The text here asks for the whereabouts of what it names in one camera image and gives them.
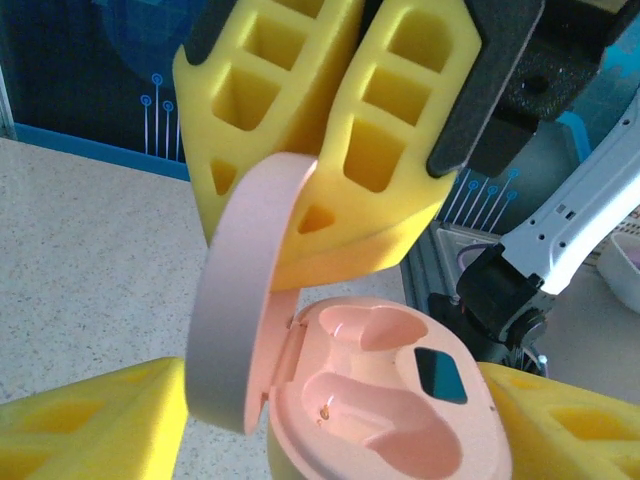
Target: yellow foam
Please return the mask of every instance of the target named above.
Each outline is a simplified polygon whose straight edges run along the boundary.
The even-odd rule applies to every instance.
[[[2,480],[170,479],[187,420],[165,358],[0,405]]]
[[[640,407],[480,364],[509,438],[514,479],[640,479]]]
[[[402,260],[453,184],[455,174],[436,180],[425,164],[479,50],[463,0],[385,0],[340,85],[276,289],[348,280]],[[301,228],[316,223],[314,211],[325,221]]]
[[[207,243],[251,167],[278,151],[320,152],[362,7],[363,0],[239,0],[202,65],[178,51],[182,140]]]
[[[189,66],[182,50],[175,60],[207,242],[249,168],[276,151],[320,152],[286,235],[278,290],[396,265],[455,178],[430,178],[425,164],[480,51],[464,0],[385,0],[349,63],[361,9],[345,0],[240,0],[203,66]],[[256,19],[269,25],[265,44],[247,48]],[[266,38],[286,59],[272,58]]]

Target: pink object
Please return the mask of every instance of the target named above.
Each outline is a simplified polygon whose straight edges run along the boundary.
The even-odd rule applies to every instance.
[[[375,298],[269,293],[313,159],[273,155],[245,175],[212,241],[186,359],[197,418],[252,432],[269,401],[275,478],[511,478],[500,418],[464,345],[428,316]],[[427,395],[415,349],[455,360],[467,402]]]

